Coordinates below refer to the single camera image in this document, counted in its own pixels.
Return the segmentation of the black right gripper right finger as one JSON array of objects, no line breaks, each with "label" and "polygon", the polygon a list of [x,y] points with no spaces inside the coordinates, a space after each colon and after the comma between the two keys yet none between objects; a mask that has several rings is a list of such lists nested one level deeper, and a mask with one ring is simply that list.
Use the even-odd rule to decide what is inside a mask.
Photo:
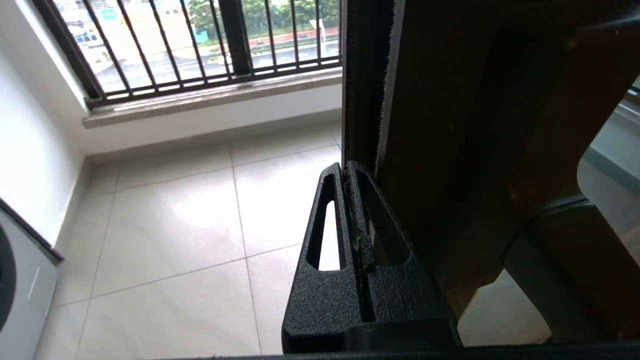
[{"label": "black right gripper right finger", "polygon": [[356,161],[349,162],[349,199],[358,271],[374,321],[453,322],[446,297],[418,259],[382,190]]}]

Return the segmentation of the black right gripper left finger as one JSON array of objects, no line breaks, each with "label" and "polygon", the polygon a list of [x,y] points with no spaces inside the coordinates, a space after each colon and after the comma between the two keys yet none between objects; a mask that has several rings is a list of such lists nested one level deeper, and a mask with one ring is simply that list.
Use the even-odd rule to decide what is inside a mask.
[{"label": "black right gripper left finger", "polygon": [[[319,269],[327,205],[333,203],[340,268]],[[361,321],[356,260],[340,164],[318,178],[302,248],[286,305],[285,323],[357,323]]]}]

